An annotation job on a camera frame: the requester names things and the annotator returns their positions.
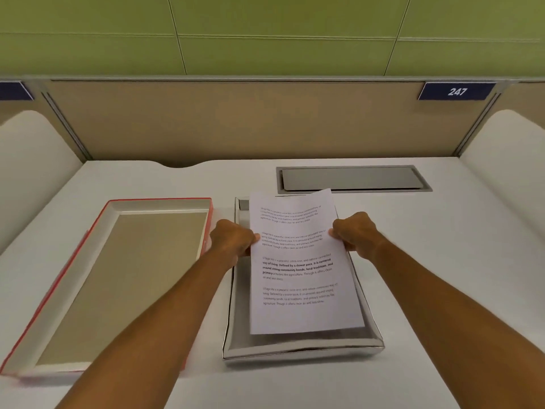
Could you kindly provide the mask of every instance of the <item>open box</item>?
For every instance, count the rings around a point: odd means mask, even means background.
[[[108,201],[0,374],[84,371],[204,252],[212,210],[210,198]]]
[[[235,199],[235,222],[250,225],[248,199]],[[365,327],[289,334],[250,334],[251,261],[242,257],[232,271],[229,317],[223,342],[227,364],[341,356],[369,356],[384,350],[384,341],[365,300],[354,265],[354,285]]]

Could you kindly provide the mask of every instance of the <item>hand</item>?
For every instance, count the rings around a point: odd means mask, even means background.
[[[260,237],[251,229],[229,220],[219,220],[210,233],[212,240],[210,251],[227,255],[229,262],[232,263],[230,267],[233,267],[239,257],[250,255],[250,245],[259,241]]]
[[[342,240],[348,251],[356,251],[360,257],[370,261],[377,248],[389,242],[377,231],[377,226],[365,212],[357,212],[344,220],[334,220],[329,235]]]

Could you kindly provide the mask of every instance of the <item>person's left hand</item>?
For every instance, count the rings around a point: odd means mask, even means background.
[[[233,267],[239,257],[250,255],[250,246],[260,239],[251,229],[244,228],[229,220],[219,220],[210,233],[212,246],[210,251],[228,255]]]

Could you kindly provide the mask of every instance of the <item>white side partition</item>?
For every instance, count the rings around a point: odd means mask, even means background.
[[[501,110],[461,159],[545,237],[545,130],[512,110]]]
[[[0,126],[0,254],[82,163],[40,113]]]

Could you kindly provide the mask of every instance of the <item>person's left arm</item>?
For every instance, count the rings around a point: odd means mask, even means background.
[[[165,406],[223,276],[259,239],[228,220],[210,236],[210,250],[100,353],[57,409]]]

